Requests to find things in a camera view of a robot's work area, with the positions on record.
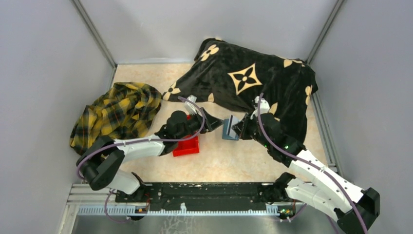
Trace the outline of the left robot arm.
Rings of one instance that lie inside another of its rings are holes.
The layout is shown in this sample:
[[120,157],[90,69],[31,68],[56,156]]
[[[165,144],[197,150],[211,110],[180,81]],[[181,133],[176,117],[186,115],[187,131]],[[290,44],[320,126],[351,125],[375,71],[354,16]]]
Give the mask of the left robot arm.
[[122,171],[123,163],[167,155],[179,142],[212,132],[223,123],[204,108],[190,115],[174,111],[160,130],[148,137],[127,140],[99,137],[77,161],[76,171],[93,191],[110,188],[139,202],[146,195],[145,183],[136,174]]

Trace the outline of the red plastic bin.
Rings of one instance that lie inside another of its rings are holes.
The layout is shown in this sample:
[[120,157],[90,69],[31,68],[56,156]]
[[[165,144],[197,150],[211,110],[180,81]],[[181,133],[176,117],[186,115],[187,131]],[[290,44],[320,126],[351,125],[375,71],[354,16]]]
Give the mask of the red plastic bin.
[[172,151],[172,154],[174,157],[178,157],[198,154],[199,152],[199,139],[196,136],[190,140],[178,142],[178,146],[175,150]]

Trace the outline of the blue card holder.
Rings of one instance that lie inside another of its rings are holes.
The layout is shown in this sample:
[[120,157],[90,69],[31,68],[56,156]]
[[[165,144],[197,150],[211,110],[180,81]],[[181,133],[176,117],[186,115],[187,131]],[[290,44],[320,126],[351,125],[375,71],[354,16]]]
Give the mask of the blue card holder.
[[239,140],[238,134],[232,129],[234,125],[239,123],[239,119],[234,115],[230,115],[229,118],[224,120],[222,139],[224,140]]

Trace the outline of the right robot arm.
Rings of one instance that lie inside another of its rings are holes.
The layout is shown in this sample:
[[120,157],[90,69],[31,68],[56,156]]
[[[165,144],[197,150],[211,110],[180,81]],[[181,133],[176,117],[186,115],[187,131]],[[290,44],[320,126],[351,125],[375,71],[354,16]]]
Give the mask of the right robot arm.
[[257,141],[275,161],[308,179],[283,173],[274,184],[278,200],[302,201],[334,220],[346,234],[368,233],[380,213],[378,191],[363,189],[321,163],[300,141],[285,134],[271,113],[247,114],[231,128],[240,139]]

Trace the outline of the silver magnetic stripe card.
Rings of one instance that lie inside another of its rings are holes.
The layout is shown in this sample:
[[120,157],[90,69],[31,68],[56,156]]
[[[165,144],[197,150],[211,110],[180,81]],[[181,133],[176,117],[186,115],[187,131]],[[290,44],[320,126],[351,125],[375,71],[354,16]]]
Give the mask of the silver magnetic stripe card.
[[236,139],[238,136],[236,135],[236,133],[233,131],[233,125],[238,123],[239,119],[236,118],[234,115],[231,115],[229,117],[229,119],[227,120],[227,130],[226,130],[226,134],[229,138],[233,138]]

